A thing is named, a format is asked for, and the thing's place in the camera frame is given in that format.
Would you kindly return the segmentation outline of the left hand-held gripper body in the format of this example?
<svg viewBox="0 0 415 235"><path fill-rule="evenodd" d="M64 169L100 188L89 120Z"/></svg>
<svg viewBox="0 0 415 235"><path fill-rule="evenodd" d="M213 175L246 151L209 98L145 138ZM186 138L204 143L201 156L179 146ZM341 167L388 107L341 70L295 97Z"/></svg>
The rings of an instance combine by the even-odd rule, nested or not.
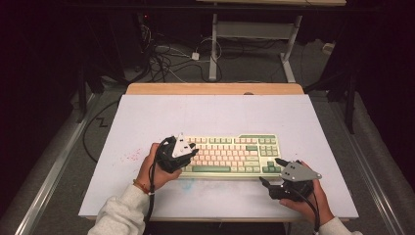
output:
<svg viewBox="0 0 415 235"><path fill-rule="evenodd" d="M188 156L195 149L196 145L188 143L183 134L170 136L159 144L156 162L162 170L173 173L191 162L192 159L189 160Z"/></svg>

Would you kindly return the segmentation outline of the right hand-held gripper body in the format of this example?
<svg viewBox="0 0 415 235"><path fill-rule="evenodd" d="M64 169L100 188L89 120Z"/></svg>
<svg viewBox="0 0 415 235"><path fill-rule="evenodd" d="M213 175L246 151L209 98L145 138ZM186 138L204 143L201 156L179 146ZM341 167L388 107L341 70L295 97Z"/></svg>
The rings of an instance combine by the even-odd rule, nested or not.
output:
<svg viewBox="0 0 415 235"><path fill-rule="evenodd" d="M314 191L312 180L321 179L322 175L300 162L290 162L282 170L281 178L281 185L272 185L268 190L270 198L304 201Z"/></svg>

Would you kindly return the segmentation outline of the cream and green keyboard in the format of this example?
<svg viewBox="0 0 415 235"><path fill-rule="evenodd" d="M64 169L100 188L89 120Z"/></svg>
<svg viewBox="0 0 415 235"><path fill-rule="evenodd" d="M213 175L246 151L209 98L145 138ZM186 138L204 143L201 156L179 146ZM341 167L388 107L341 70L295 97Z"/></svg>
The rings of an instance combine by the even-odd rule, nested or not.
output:
<svg viewBox="0 0 415 235"><path fill-rule="evenodd" d="M256 179L278 177L283 167L277 136L241 134L239 136L191 136L199 152L182 168L182 178Z"/></svg>

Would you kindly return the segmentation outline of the person's right hand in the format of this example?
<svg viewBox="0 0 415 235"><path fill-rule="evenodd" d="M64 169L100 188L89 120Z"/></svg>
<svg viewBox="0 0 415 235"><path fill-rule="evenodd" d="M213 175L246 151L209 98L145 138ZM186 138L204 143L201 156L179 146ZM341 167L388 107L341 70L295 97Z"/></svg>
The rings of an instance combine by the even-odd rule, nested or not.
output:
<svg viewBox="0 0 415 235"><path fill-rule="evenodd" d="M289 199L282 199L279 204L293 211L299 212L307 221L314 223L319 215L319 223L323 225L335 216L333 215L326 193L321 187L318 179L313 179L313 193L303 202L294 202Z"/></svg>

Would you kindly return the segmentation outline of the person's left hand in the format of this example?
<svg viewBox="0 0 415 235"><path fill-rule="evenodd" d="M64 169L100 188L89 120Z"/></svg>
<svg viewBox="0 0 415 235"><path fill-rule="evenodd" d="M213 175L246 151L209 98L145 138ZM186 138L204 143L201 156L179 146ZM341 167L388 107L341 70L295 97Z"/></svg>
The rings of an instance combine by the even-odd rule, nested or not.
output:
<svg viewBox="0 0 415 235"><path fill-rule="evenodd" d="M155 163L158 146L159 143L152 144L149 155L142 162L139 173L133 180L133 185L145 193L151 192L151 186L154 186L154 190L160 189L168 181L178 178L182 173L181 169L168 173Z"/></svg>

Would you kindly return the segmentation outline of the white table mat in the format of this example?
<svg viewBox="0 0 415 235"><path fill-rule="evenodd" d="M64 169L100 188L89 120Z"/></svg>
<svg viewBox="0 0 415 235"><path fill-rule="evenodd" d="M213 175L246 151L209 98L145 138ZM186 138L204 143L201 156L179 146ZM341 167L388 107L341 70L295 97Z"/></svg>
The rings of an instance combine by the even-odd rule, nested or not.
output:
<svg viewBox="0 0 415 235"><path fill-rule="evenodd" d="M321 173L332 212L358 216L310 99L305 95L125 95L96 165L80 215L92 218L136 177L152 143L186 136L270 133L283 159ZM300 215L255 180L177 179L155 196L154 220L284 221Z"/></svg>

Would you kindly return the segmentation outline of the black metal stand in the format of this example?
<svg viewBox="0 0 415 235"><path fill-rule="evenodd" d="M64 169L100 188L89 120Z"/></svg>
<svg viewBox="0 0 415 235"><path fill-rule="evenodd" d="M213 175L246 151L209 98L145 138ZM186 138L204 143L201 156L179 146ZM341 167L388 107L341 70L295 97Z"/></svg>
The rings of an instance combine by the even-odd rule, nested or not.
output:
<svg viewBox="0 0 415 235"><path fill-rule="evenodd" d="M322 76L318 81L305 86L303 92L308 94L315 90L325 90L330 102L345 102L344 122L350 134L354 133L353 113L356 77L352 69L343 69L329 76Z"/></svg>
<svg viewBox="0 0 415 235"><path fill-rule="evenodd" d="M93 69L90 69L87 65L82 64L77 72L77 94L78 94L78 119L77 122L81 123L87 112L87 97L86 86L89 86L90 90L94 94L102 94L104 92L104 85L101 81L101 76L98 75Z"/></svg>

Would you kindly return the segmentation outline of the metal floor rail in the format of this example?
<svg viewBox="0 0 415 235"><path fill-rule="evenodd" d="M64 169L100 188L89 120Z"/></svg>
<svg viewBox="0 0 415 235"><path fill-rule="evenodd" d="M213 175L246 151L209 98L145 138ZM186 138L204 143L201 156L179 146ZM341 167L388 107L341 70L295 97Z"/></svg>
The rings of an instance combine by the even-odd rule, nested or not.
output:
<svg viewBox="0 0 415 235"><path fill-rule="evenodd" d="M10 207L11 212L19 215L18 227L12 231L13 235L33 233L100 98L100 94L87 96L86 113L77 109L70 115L30 171Z"/></svg>
<svg viewBox="0 0 415 235"><path fill-rule="evenodd" d="M359 212L355 223L365 223L365 235L405 235L399 201L394 196L401 189L394 184L401 174L385 145L376 134L359 130L356 121L351 133L345 125L342 106L331 103L330 107L349 148L348 159L338 160Z"/></svg>

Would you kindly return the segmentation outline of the white metal desk frame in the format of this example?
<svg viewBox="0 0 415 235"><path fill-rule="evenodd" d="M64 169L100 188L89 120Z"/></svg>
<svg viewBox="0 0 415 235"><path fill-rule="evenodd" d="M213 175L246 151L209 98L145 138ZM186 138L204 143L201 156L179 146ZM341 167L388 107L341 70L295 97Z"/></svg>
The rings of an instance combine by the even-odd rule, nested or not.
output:
<svg viewBox="0 0 415 235"><path fill-rule="evenodd" d="M322 8L343 7L346 0L199 0L206 2L211 7L224 7L226 4L242 5L243 7L264 7L266 10L277 7L284 10L287 7L294 7L300 10L317 10ZM219 79L218 60L223 52L218 42L219 38L248 38L248 39L281 39L286 40L286 50L279 54L280 63L286 80L295 83L290 56L300 30L302 13L295 14L291 23L260 23L253 20L220 20L217 13L212 14L211 41L208 80Z"/></svg>

